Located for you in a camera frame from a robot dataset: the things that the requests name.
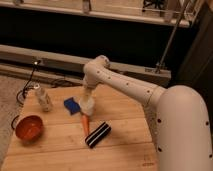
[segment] bowl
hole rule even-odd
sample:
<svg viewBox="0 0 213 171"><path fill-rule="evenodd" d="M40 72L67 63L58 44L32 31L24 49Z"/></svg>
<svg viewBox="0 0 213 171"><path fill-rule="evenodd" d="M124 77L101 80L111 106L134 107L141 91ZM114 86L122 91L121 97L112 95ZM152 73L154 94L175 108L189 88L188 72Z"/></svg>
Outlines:
<svg viewBox="0 0 213 171"><path fill-rule="evenodd" d="M23 118L16 126L16 136L24 142L37 140L43 132L43 122L39 116L30 115Z"/></svg>

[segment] black cable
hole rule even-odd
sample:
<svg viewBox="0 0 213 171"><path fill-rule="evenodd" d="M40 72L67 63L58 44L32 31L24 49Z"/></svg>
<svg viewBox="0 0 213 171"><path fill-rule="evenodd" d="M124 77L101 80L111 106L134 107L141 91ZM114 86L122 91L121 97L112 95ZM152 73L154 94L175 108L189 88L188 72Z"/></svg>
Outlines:
<svg viewBox="0 0 213 171"><path fill-rule="evenodd" d="M23 102L22 100L24 100L26 98L26 94L29 90L33 89L33 86L31 85L28 85L31 81L32 81L32 78L33 78L33 74L36 70L36 66L40 63L40 61L36 61L34 62L34 65L33 65L33 70L30 74L30 78L28 79L27 83L25 84L24 88L22 90L20 90L17 94L16 94L16 101L18 102L18 104L23 107Z"/></svg>
<svg viewBox="0 0 213 171"><path fill-rule="evenodd" d="M30 78L29 78L29 80L27 81L27 83L25 84L25 86L24 86L24 88L23 88L23 90L22 90L22 96L24 97L24 99L26 98L26 90L27 90L27 86L28 86L28 84L30 83L30 81L32 80L32 78L33 78L33 74L34 74L34 72L35 72L35 67L33 67L33 70L32 70L32 72L31 72L31 74L30 74Z"/></svg>
<svg viewBox="0 0 213 171"><path fill-rule="evenodd" d="M15 122L16 119L18 119L18 117L19 117L19 115L15 116L15 117L13 118L12 122L11 122L11 125L10 125L10 126L11 126L12 130L15 130L14 122Z"/></svg>

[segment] sponge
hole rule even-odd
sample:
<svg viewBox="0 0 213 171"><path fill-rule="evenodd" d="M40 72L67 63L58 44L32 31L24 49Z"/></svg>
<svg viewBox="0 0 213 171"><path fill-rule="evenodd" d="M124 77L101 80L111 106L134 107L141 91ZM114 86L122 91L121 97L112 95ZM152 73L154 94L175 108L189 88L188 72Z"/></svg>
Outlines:
<svg viewBox="0 0 213 171"><path fill-rule="evenodd" d="M93 148L110 131L111 127L106 122L103 122L95 131L93 131L89 136L87 136L85 142L90 148Z"/></svg>
<svg viewBox="0 0 213 171"><path fill-rule="evenodd" d="M64 100L64 106L70 111L71 115L74 115L81 110L79 104L75 102L73 97Z"/></svg>

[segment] black and white striped object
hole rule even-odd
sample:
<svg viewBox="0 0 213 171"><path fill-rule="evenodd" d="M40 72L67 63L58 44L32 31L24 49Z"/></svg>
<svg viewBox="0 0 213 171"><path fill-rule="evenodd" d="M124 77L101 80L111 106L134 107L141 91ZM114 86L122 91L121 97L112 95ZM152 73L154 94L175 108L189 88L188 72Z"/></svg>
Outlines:
<svg viewBox="0 0 213 171"><path fill-rule="evenodd" d="M93 148L99 141L101 141L109 132L111 127L106 123L102 123L95 131L85 139L86 144Z"/></svg>

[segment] dark background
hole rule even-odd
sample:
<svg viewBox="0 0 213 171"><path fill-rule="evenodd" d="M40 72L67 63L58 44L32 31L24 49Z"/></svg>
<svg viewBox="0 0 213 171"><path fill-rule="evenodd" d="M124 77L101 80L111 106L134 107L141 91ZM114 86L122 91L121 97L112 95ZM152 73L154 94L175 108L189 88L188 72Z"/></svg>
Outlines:
<svg viewBox="0 0 213 171"><path fill-rule="evenodd" d="M171 26L0 7L0 44L155 67ZM175 75L197 27L179 28L166 66Z"/></svg>

